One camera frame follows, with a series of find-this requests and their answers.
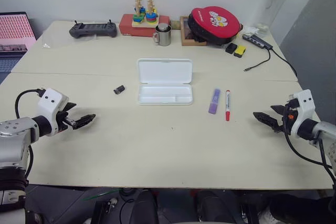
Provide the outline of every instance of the water bottle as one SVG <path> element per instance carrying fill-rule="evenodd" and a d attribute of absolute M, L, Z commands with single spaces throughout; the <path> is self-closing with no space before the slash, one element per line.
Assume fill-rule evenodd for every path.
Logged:
<path fill-rule="evenodd" d="M 285 0 L 269 0 L 264 13 L 261 16 L 260 22 L 256 24 L 256 28 L 258 28 L 257 35 L 261 38 L 265 37 L 269 27 L 273 23 L 275 17 L 277 16 L 282 4 Z"/>

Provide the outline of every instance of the table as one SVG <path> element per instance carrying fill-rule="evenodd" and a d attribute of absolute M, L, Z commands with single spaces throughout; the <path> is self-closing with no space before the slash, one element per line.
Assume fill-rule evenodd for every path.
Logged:
<path fill-rule="evenodd" d="M 113 89 L 126 90 L 115 95 Z M 294 81 L 240 80 L 198 73 L 189 106 L 139 106 L 133 76 L 11 73 L 0 85 L 0 121 L 15 117 L 19 92 L 53 87 L 77 106 L 72 118 L 95 113 L 94 123 L 42 137 L 33 144 L 32 184 L 59 186 L 177 187 L 227 189 L 326 189 L 323 168 L 297 157 L 283 134 L 254 119 L 254 111 L 276 116 L 301 90 Z M 216 115 L 207 112 L 214 87 L 232 91 L 231 121 L 224 121 L 224 96 Z M 34 116 L 39 97 L 26 94 L 21 116 Z M 307 141 L 293 139 L 303 155 L 319 160 Z"/>
<path fill-rule="evenodd" d="M 179 30 L 172 31 L 172 43 L 167 47 L 155 45 L 152 38 L 121 36 L 120 32 L 116 38 L 97 37 L 78 42 L 68 33 L 73 24 L 53 22 L 12 72 L 99 74 L 137 79 L 136 62 L 140 58 L 187 58 L 193 60 L 195 74 L 213 78 L 297 81 L 290 67 L 272 52 L 269 62 L 244 72 L 245 68 L 266 60 L 268 53 L 241 38 L 235 43 L 246 46 L 247 50 L 239 59 L 217 47 L 182 47 Z M 283 57 L 271 35 L 265 41 Z M 52 48 L 43 48 L 43 44 Z"/>

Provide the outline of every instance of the stainless steel cup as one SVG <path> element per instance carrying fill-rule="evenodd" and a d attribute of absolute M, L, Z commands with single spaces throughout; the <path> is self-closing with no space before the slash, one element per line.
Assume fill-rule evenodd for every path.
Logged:
<path fill-rule="evenodd" d="M 172 27 L 166 23 L 160 23 L 155 28 L 153 40 L 160 46 L 168 46 L 171 42 Z"/>

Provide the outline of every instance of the red marker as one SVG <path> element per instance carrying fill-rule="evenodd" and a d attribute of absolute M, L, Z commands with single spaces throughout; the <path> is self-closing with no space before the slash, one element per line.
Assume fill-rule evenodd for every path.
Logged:
<path fill-rule="evenodd" d="M 231 92 L 229 90 L 226 90 L 225 94 L 226 99 L 226 111 L 225 111 L 225 117 L 227 121 L 230 121 L 230 110 L 231 110 Z"/>

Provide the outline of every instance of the yellow object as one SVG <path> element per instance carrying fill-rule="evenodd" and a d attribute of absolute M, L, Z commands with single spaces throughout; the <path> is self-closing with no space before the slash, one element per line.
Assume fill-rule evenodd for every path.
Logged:
<path fill-rule="evenodd" d="M 243 54 L 245 53 L 245 51 L 246 51 L 246 47 L 239 45 L 233 55 L 237 56 L 238 58 L 241 58 Z"/>

